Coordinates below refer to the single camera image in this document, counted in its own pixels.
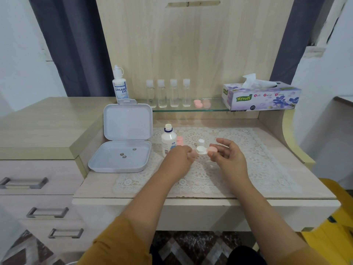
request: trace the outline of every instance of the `hand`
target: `hand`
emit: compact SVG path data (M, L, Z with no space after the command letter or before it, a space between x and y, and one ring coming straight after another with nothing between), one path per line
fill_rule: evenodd
M159 166L158 172L168 176L173 180L173 183L179 181L190 170L193 158L190 158L192 148L189 146L176 146L171 149L163 162Z
M235 194L246 186L252 186L247 174L247 165L244 154L234 141L217 138L216 141L223 145L210 144L216 147L218 152L209 151L208 156L211 161L216 162L222 170L226 180L231 185L231 189Z

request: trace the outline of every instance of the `mustard yellow sleeve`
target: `mustard yellow sleeve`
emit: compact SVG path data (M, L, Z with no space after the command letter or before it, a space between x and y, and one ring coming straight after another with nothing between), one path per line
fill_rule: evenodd
M315 249L303 247L282 259L277 265L329 265Z
M93 241L78 265L151 265L149 249L135 234L130 222L122 217L115 220Z

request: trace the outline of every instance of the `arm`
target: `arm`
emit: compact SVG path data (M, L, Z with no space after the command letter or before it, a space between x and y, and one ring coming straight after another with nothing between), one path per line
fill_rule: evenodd
M177 181L187 174L193 159L189 146L176 146L165 157L158 171L120 214L128 219L137 236L150 246L164 201Z
M271 207L251 183L244 154L230 140L217 138L225 146L211 144L218 153L209 152L239 200L245 218L269 264L275 264L289 254L307 246L292 228Z

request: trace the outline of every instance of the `transparent bottle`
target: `transparent bottle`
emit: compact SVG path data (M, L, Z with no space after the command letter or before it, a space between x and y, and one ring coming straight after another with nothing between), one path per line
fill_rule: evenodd
M165 108L167 107L167 90L164 86L164 80L160 79L157 81L158 88L157 88L157 100L158 100L158 107Z
M190 79L183 80L183 106L190 107Z
M170 80L170 106L178 107L179 106L179 93L178 93L178 80Z
M151 108L156 107L155 89L153 87L153 80L146 80L146 101Z

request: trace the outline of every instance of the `tissue box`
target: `tissue box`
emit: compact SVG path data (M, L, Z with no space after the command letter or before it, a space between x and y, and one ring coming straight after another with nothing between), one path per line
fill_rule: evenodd
M302 90L282 82L276 83L273 88L260 90L241 88L243 84L224 84L223 103L232 112L294 109Z

